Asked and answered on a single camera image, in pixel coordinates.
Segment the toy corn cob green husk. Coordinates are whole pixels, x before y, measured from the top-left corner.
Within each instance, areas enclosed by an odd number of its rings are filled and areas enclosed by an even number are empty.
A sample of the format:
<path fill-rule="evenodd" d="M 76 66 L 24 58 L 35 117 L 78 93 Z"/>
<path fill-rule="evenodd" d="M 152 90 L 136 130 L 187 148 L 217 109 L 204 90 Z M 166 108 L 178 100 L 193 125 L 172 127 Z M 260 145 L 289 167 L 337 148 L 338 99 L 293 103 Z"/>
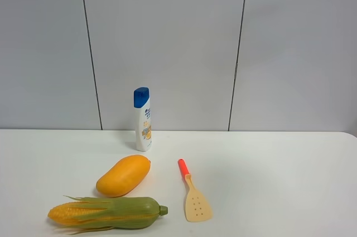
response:
<path fill-rule="evenodd" d="M 112 229 L 137 230 L 168 214 L 168 207 L 151 197 L 71 197 L 53 207 L 47 217 L 74 234 Z"/>

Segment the yellow mango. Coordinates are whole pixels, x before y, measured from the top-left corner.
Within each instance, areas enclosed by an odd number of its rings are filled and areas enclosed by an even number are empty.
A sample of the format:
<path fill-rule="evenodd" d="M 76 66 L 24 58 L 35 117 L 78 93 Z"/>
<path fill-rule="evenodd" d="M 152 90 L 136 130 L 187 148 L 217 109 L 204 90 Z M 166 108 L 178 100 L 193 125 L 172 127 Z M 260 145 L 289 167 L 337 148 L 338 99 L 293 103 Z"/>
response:
<path fill-rule="evenodd" d="M 106 197 L 126 195 L 144 180 L 150 168 L 151 161 L 145 156 L 124 157 L 98 179 L 96 189 Z"/>

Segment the white shampoo bottle blue cap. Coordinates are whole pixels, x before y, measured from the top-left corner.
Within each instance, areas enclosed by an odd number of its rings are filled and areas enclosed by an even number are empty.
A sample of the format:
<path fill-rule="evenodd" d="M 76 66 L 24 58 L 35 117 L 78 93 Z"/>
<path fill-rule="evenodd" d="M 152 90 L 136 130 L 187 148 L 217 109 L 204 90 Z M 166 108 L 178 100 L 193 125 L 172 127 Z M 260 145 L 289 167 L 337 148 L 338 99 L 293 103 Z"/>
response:
<path fill-rule="evenodd" d="M 151 106 L 148 87 L 137 88 L 133 93 L 135 109 L 136 149 L 146 152 L 152 144 Z"/>

